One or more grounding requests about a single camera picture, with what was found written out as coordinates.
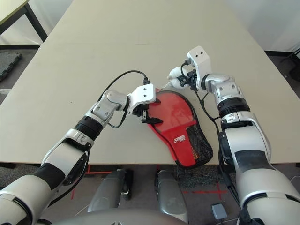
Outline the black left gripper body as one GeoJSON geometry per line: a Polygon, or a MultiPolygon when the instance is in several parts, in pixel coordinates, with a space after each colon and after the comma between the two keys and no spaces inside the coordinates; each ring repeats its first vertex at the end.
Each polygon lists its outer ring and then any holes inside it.
{"type": "Polygon", "coordinates": [[[132,115],[141,117],[142,120],[148,120],[150,118],[148,114],[148,109],[149,109],[148,104],[139,104],[137,107],[135,107],[132,110],[132,115]]]}

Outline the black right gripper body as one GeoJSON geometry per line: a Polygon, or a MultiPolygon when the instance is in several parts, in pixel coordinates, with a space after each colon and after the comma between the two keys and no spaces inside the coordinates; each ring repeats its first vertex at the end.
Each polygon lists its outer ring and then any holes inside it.
{"type": "Polygon", "coordinates": [[[197,87],[196,87],[196,82],[197,82],[197,73],[196,70],[193,69],[190,72],[187,73],[187,81],[188,81],[188,85],[190,86],[190,89],[193,91],[198,91],[197,87]]]}

